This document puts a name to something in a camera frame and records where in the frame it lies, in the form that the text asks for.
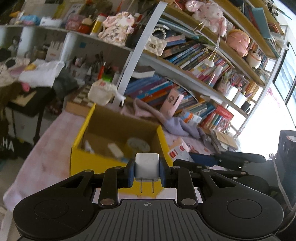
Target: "metal screw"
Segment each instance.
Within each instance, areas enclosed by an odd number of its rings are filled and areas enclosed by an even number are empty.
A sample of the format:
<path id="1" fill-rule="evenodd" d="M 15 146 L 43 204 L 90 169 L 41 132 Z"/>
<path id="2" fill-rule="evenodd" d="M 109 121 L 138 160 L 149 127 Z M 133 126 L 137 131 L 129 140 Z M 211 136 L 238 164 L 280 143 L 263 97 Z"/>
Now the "metal screw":
<path id="1" fill-rule="evenodd" d="M 185 198 L 181 201 L 181 203 L 185 206 L 192 206 L 192 205 L 196 204 L 196 201 L 192 198 Z"/>
<path id="2" fill-rule="evenodd" d="M 114 204 L 114 200 L 111 199 L 111 198 L 104 198 L 101 200 L 101 204 L 104 205 L 104 206 L 110 206 L 112 204 Z"/>

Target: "pink container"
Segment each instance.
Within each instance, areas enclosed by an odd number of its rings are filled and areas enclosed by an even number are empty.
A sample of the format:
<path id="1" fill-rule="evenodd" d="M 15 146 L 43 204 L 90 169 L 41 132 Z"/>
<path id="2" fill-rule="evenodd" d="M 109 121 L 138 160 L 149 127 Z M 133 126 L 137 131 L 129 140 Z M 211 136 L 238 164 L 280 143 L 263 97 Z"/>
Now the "pink container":
<path id="1" fill-rule="evenodd" d="M 85 16 L 71 13 L 68 17 L 65 29 L 77 31 Z"/>

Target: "figurine with chinese writing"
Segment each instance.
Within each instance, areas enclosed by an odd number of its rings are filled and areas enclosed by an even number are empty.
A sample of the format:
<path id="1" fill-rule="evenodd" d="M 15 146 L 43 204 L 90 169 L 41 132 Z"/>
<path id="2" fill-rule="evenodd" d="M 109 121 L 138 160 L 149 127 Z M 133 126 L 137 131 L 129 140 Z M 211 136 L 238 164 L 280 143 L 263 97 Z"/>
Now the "figurine with chinese writing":
<path id="1" fill-rule="evenodd" d="M 134 17 L 129 12 L 120 12 L 115 16 L 108 16 L 103 22 L 103 31 L 99 38 L 104 42 L 117 46 L 125 46 L 128 34 L 133 33 Z"/>

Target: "ribbed gray panel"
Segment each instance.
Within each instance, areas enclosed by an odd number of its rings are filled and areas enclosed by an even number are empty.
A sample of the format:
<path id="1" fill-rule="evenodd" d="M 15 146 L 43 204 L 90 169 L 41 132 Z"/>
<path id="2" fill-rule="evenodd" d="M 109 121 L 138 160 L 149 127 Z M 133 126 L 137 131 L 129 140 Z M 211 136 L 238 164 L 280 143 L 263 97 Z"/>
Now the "ribbed gray panel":
<path id="1" fill-rule="evenodd" d="M 86 230 L 64 241 L 160 240 L 235 241 L 214 233 L 195 211 L 179 208 L 173 200 L 123 200 L 117 208 L 100 211 Z M 262 241 L 279 239 L 270 236 Z"/>

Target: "pink figurine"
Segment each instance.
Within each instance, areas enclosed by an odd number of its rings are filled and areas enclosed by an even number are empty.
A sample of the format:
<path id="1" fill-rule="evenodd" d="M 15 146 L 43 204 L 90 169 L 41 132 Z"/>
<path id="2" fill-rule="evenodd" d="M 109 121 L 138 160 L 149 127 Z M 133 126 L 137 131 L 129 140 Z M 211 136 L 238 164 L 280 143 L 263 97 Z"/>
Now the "pink figurine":
<path id="1" fill-rule="evenodd" d="M 192 16 L 196 20 L 208 27 L 213 33 L 222 37 L 226 34 L 226 18 L 216 3 L 188 1 L 185 6 L 188 11 L 194 13 Z"/>
<path id="2" fill-rule="evenodd" d="M 99 38 L 104 42 L 118 46 L 125 46 L 128 34 L 133 33 L 134 17 L 129 12 L 120 12 L 115 16 L 108 16 L 103 22 L 103 31 Z"/>
<path id="3" fill-rule="evenodd" d="M 235 51 L 237 51 L 237 53 L 241 57 L 245 57 L 248 55 L 249 43 L 249 36 L 239 29 L 231 30 L 228 33 L 227 44 L 230 47 L 232 47 Z"/>

